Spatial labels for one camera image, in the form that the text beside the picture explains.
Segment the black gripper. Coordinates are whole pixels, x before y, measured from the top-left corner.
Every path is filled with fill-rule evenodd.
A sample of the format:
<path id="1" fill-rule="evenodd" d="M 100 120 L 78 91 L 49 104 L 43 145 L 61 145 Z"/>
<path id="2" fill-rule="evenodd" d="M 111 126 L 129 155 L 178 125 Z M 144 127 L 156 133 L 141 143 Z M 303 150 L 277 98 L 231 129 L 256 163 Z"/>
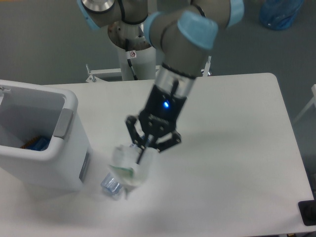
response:
<path id="1" fill-rule="evenodd" d="M 154 85 L 139 118 L 132 115 L 127 116 L 125 124 L 132 143 L 141 149 L 136 164 L 141 163 L 148 148 L 161 153 L 182 142 L 180 133 L 176 131 L 176 121 L 186 100 L 186 97 L 178 97 L 173 91 L 164 92 Z M 135 127 L 138 120 L 144 132 L 142 136 Z M 171 134 L 169 139 L 158 142 L 159 138 L 168 134 Z"/>

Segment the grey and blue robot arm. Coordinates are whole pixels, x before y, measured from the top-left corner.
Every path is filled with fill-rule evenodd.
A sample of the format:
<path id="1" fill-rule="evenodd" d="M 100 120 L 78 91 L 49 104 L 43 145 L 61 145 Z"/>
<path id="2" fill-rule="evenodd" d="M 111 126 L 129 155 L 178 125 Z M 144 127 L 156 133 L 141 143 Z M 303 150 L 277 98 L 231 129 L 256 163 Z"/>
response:
<path id="1" fill-rule="evenodd" d="M 172 12 L 148 13 L 146 0 L 79 0 L 80 11 L 94 29 L 121 21 L 140 28 L 145 44 L 164 53 L 149 98 L 137 116 L 128 116 L 131 140 L 142 152 L 162 152 L 181 142 L 176 121 L 201 67 L 210 54 L 218 30 L 238 23 L 241 0 L 192 0 Z"/>

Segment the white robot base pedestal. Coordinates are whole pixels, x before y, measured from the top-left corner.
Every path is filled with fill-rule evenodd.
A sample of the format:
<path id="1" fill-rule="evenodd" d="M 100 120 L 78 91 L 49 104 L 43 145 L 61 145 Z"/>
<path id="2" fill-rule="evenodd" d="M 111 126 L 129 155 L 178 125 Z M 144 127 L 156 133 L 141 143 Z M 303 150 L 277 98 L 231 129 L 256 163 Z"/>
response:
<path id="1" fill-rule="evenodd" d="M 118 52 L 123 81 L 155 79 L 156 49 L 145 38 L 144 23 L 116 21 L 108 26 L 108 37 Z"/>

